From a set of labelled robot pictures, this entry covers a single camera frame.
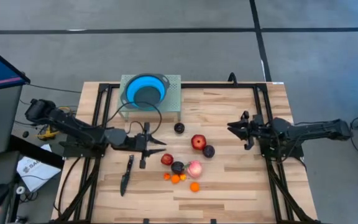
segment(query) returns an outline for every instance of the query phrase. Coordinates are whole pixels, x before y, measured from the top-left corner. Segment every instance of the white paper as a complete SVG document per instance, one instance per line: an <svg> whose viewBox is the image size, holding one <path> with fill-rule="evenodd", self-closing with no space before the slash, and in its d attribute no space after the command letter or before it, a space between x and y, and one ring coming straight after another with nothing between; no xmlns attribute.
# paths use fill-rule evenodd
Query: white paper
<svg viewBox="0 0 358 224"><path fill-rule="evenodd" d="M41 146L41 148L50 152L52 151L49 144L45 144ZM36 161L35 159L31 159L25 156L19 161L16 171L22 177L22 180L26 184L27 188L31 192L35 192L54 175L58 174L60 169L43 164L39 161ZM45 180L41 180L36 177L23 177L26 175L33 175Z"/></svg>

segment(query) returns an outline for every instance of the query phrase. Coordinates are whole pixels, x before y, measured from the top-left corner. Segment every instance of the kitchen knife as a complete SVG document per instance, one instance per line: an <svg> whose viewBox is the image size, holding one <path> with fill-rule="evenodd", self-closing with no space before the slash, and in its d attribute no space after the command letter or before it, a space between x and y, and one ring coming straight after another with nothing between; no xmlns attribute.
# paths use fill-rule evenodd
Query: kitchen knife
<svg viewBox="0 0 358 224"><path fill-rule="evenodd" d="M126 171L126 173L124 175L122 175L121 186L119 188L121 196L124 196L125 191L127 190L128 181L129 181L129 174L131 173L132 163L133 162L134 162L134 155L130 155L129 160L128 160L128 165L127 165L127 171Z"/></svg>

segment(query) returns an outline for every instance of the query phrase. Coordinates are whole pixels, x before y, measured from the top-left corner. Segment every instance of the wooden tabletop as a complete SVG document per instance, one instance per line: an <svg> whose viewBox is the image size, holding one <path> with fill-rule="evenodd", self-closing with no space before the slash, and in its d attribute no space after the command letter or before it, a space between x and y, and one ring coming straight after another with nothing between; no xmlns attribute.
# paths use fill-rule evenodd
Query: wooden tabletop
<svg viewBox="0 0 358 224"><path fill-rule="evenodd" d="M84 122L90 123L92 120L98 85L98 82L84 84L76 116ZM267 86L273 116L292 122L284 85L267 83ZM117 99L118 89L114 89L110 114L116 110ZM264 107L262 93L260 99ZM274 222L265 160L260 155L257 141L251 150L245 151L245 142L226 129L226 123L238 121L244 110L249 111L250 115L256 114L252 90L184 88L181 108L185 132L175 134L173 125L177 122L176 114L163 114L162 125L154 138L167 143L166 152L172 154L176 161L185 164L192 160L201 161L202 176L196 180L188 176L185 181L173 185L169 180L163 179L163 174L170 172L169 166L160 163L163 153L147 158L146 169L139 168L140 154L135 153L131 179L126 194L122 197L119 192L121 177L125 173L129 155L133 153L108 148L101 160L92 222L141 223L144 218L149 218L151 223L209 223L212 218L217 219L218 223ZM133 114L129 121L150 121L150 130L154 130L158 114ZM129 130L129 123L125 123L120 116L116 116L108 126ZM139 125L133 124L129 135L140 130ZM200 151L192 149L190 139L194 134L203 134L207 143L214 146L216 154L212 159L207 159ZM65 163L59 191L74 160L71 158ZM70 204L78 192L83 160L77 163L68 178L63 193L63 208ZM317 218L305 168L294 159L286 160L284 168L291 194L306 214ZM193 181L200 183L201 189L197 193L190 190ZM280 193L279 197L285 218L285 206ZM87 198L88 195L85 195L82 218L85 217ZM54 211L52 218L56 217L57 212Z"/></svg>

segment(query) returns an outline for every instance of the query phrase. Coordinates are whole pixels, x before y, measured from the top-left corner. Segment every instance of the blue bowl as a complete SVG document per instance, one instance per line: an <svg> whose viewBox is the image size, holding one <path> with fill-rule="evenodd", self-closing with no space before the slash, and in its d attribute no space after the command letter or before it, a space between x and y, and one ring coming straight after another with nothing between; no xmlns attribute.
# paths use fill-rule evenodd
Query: blue bowl
<svg viewBox="0 0 358 224"><path fill-rule="evenodd" d="M121 95L121 102L122 104L133 102L125 105L126 108L153 110L150 104L158 106L165 98L169 85L169 80L161 74L136 75L128 81Z"/></svg>

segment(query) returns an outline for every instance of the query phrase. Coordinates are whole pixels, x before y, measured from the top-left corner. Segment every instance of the small orange fruit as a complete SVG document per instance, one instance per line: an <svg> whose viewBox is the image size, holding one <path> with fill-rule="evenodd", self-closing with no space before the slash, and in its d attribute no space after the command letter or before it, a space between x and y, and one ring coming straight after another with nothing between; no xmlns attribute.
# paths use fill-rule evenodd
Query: small orange fruit
<svg viewBox="0 0 358 224"><path fill-rule="evenodd" d="M171 175L169 173L164 173L164 180L169 180Z"/></svg>
<svg viewBox="0 0 358 224"><path fill-rule="evenodd" d="M199 191L199 190L200 190L200 184L197 183L197 182L191 183L191 184L190 184L190 190L191 190L192 192L197 192L197 191Z"/></svg>
<svg viewBox="0 0 358 224"><path fill-rule="evenodd" d="M179 177L181 180L186 180L186 174L180 174Z"/></svg>
<svg viewBox="0 0 358 224"><path fill-rule="evenodd" d="M173 184L179 183L179 181L180 181L179 175L178 174L173 175L172 178L171 178L171 181L172 181Z"/></svg>

